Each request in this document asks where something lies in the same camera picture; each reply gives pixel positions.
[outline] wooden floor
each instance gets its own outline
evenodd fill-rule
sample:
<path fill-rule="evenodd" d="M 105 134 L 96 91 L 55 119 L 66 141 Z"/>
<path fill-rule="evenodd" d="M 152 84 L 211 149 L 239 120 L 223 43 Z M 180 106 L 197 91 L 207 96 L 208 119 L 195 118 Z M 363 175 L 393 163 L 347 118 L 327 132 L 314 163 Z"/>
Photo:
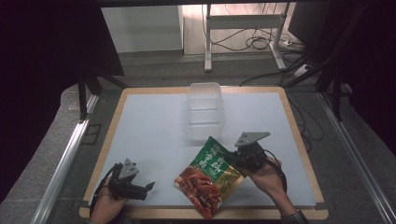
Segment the wooden floor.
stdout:
<path fill-rule="evenodd" d="M 251 15 L 251 14 L 280 14 L 286 4 L 220 4 L 211 6 L 211 15 Z M 288 17 L 282 31 L 281 39 L 298 41 L 288 32 L 290 18 L 295 4 L 291 3 L 288 11 Z M 205 16 L 206 5 L 183 6 L 184 16 L 184 54 L 185 55 L 202 55 L 205 54 Z M 236 52 L 260 52 L 269 51 L 265 38 L 270 38 L 271 29 L 262 31 L 255 30 L 214 30 L 211 32 L 212 42 L 219 42 L 229 36 L 229 39 L 219 42 L 224 47 L 213 45 L 213 53 L 236 53 Z M 254 46 L 257 48 L 248 48 L 251 43 L 251 37 L 264 37 L 264 41 L 256 41 Z"/>

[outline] hand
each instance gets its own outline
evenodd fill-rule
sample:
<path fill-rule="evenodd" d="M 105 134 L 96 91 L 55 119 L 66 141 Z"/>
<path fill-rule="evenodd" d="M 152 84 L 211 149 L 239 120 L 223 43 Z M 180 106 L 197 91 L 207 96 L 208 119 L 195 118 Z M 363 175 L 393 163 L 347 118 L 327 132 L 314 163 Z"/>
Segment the hand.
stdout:
<path fill-rule="evenodd" d="M 113 220 L 120 212 L 122 207 L 129 199 L 116 200 L 108 189 L 108 180 L 106 180 L 104 187 L 100 190 L 96 205 L 91 214 L 91 221 L 97 224 L 106 224 Z"/>
<path fill-rule="evenodd" d="M 274 158 L 268 157 L 267 160 L 274 164 L 282 163 Z M 251 172 L 247 169 L 240 169 L 243 175 L 248 175 L 254 184 L 261 191 L 266 193 L 274 201 L 282 217 L 291 216 L 296 212 L 285 190 L 283 190 L 282 179 L 274 167 L 265 164 L 260 170 Z"/>

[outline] snack bag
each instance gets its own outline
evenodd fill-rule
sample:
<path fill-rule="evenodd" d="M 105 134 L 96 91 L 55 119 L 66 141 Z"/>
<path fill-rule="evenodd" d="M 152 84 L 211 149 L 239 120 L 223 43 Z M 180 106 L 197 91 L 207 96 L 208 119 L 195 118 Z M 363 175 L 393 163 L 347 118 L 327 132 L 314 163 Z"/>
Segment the snack bag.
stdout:
<path fill-rule="evenodd" d="M 190 165 L 175 179 L 204 218 L 211 218 L 244 177 L 224 159 L 230 153 L 209 137 Z"/>

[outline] clear plastic bin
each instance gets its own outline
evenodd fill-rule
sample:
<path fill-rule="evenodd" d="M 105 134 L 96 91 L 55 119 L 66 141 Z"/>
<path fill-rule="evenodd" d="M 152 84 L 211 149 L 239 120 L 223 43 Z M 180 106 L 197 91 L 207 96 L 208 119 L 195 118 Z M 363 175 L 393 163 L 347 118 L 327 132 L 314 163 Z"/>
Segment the clear plastic bin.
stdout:
<path fill-rule="evenodd" d="M 193 83 L 187 95 L 189 136 L 192 139 L 219 138 L 224 127 L 224 109 L 220 85 L 216 82 Z"/>

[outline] white wall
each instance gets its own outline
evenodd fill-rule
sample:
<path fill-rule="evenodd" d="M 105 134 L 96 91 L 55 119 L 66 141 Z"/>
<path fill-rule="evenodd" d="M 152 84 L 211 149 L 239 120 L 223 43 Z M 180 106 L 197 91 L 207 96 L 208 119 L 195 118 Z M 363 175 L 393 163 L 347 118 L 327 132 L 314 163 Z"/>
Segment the white wall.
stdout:
<path fill-rule="evenodd" d="M 118 53 L 183 49 L 181 6 L 102 8 Z"/>

